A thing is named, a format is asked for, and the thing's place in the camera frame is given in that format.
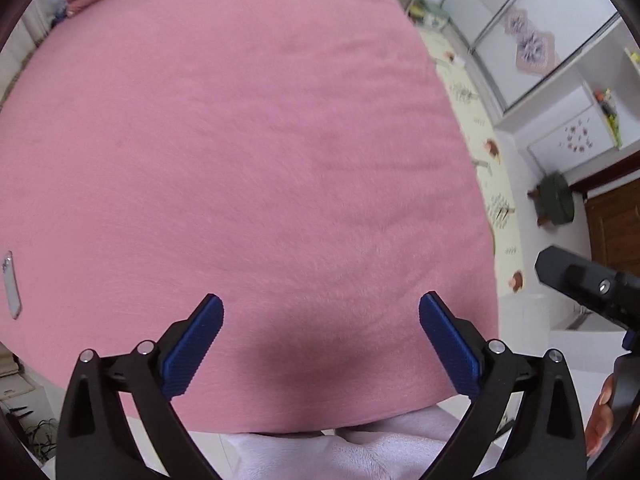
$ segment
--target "bed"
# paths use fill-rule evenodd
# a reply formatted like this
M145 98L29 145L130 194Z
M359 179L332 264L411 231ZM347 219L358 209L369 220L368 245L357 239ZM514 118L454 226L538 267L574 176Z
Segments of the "bed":
M34 54L0 132L23 306L0 294L0 341L61 386L84 348L129 352L208 292L225 326L173 402L189 430L444 400L429 290L497 335L474 167L395 0L101 0Z

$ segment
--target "fuzzy pink fabric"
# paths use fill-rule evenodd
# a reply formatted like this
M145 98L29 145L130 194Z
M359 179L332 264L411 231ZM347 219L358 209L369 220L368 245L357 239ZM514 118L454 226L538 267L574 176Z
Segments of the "fuzzy pink fabric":
M437 290L497 333L465 143L395 0L103 0L0 114L0 340L66 384L208 292L225 326L174 406L190 430L352 426L452 387L418 323Z

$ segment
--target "white cabinet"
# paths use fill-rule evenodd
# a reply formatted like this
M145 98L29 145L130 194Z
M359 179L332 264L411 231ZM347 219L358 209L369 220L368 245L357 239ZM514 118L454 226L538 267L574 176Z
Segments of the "white cabinet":
M614 148L613 140L597 105L588 108L547 136L529 146L545 173L571 170Z

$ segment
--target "black mechanical device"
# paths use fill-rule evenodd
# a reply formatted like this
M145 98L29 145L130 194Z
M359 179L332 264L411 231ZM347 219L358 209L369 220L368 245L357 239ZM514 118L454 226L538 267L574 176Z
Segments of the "black mechanical device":
M482 480L637 480L640 478L640 280L557 247L536 263L540 281L628 330L614 368L610 401L612 438L588 462L580 407L564 356L515 354L500 340L486 341L472 323L458 319L435 292L418 306L420 323L459 394L472 403L455 434L420 480L474 477L505 413L511 394L522 392L516 421L497 466ZM183 394L223 325L222 301L209 294L189 319L171 325L156 343L140 342L129 354L100 357L84 350L65 397L58 431L58 480L220 480L171 407ZM167 476L148 468L120 402L127 392ZM0 424L0 439L10 432ZM0 449L2 478L46 478L16 445Z

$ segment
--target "white curtain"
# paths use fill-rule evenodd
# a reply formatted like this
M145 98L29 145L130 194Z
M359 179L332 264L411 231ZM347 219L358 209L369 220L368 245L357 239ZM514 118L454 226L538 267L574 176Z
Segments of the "white curtain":
M61 0L33 0L0 52L0 102L14 77L22 71L23 61L51 30Z

